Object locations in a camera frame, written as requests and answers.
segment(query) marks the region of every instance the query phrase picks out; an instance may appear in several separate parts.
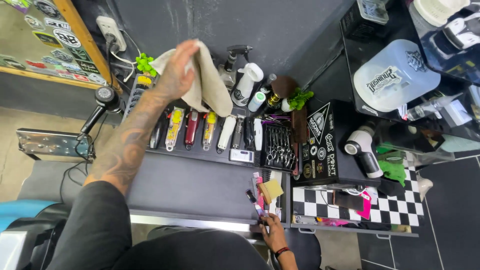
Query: small plant pot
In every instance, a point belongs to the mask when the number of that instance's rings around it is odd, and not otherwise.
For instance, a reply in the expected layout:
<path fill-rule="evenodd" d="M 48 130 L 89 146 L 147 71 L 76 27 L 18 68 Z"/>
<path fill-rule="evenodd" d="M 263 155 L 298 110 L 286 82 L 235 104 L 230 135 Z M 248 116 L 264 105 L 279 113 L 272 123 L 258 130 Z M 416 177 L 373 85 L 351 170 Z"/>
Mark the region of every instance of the small plant pot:
<path fill-rule="evenodd" d="M 293 111 L 293 109 L 290 109 L 290 104 L 288 103 L 288 99 L 284 98 L 282 100 L 282 111 L 284 112 L 290 112 Z"/>

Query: sticker-covered box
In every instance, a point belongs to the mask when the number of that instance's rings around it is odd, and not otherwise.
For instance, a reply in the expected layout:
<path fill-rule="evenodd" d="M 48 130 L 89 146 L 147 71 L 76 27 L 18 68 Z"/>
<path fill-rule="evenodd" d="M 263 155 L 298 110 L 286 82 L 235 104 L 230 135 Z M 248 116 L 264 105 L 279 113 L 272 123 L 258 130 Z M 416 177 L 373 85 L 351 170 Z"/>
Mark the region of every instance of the sticker-covered box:
<path fill-rule="evenodd" d="M 293 186 L 321 190 L 377 187 L 380 180 L 368 178 L 360 160 L 343 149 L 368 116 L 357 113 L 352 103 L 340 100 L 326 104 L 313 100 L 307 108 L 309 139 L 302 146 L 302 173 L 294 178 Z"/>

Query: white spray bottle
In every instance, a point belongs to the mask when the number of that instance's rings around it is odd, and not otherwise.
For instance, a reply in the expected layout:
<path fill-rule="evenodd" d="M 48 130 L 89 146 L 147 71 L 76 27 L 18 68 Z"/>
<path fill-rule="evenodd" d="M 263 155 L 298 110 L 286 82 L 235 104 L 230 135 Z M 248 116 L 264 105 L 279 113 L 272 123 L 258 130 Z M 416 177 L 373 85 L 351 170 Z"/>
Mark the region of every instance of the white spray bottle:
<path fill-rule="evenodd" d="M 255 82 L 260 82 L 264 78 L 264 72 L 255 63 L 248 63 L 238 71 L 244 73 L 244 75 L 240 79 L 237 88 L 232 91 L 231 97 L 232 101 L 237 106 L 242 107 L 248 103 L 248 98 L 252 93 L 253 84 Z"/>

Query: tattooed arm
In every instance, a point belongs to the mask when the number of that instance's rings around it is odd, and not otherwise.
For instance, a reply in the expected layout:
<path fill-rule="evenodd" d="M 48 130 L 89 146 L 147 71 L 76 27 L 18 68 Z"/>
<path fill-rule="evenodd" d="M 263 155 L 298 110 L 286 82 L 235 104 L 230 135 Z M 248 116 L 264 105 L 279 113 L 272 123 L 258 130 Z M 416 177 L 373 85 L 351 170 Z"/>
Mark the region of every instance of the tattooed arm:
<path fill-rule="evenodd" d="M 185 65 L 196 53 L 196 40 L 177 46 L 154 89 L 145 91 L 129 117 L 113 133 L 103 153 L 93 162 L 85 184 L 106 181 L 123 194 L 138 172 L 152 130 L 165 107 L 181 98 L 192 85 L 193 71 Z"/>

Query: phone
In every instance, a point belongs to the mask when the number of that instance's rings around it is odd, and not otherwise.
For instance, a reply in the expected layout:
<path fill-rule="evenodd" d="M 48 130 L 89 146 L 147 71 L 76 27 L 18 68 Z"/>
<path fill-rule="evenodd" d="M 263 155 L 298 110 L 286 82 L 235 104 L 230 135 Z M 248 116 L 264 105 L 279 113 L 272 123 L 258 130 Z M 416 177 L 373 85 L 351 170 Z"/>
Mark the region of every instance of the phone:
<path fill-rule="evenodd" d="M 350 195 L 343 191 L 333 192 L 333 204 L 348 209 L 363 211 L 363 197 Z"/>

